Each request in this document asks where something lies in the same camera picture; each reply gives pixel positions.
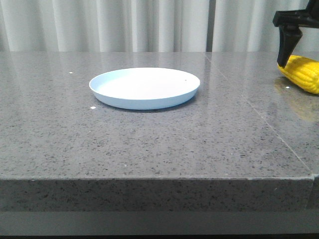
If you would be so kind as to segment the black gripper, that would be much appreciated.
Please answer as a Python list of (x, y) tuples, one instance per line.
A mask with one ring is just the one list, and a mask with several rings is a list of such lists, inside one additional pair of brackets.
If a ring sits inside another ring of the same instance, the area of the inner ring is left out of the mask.
[(302, 37), (300, 27), (319, 27), (319, 1), (310, 0), (306, 9), (276, 11), (273, 24), (279, 27), (280, 47), (277, 63), (285, 68), (289, 57)]

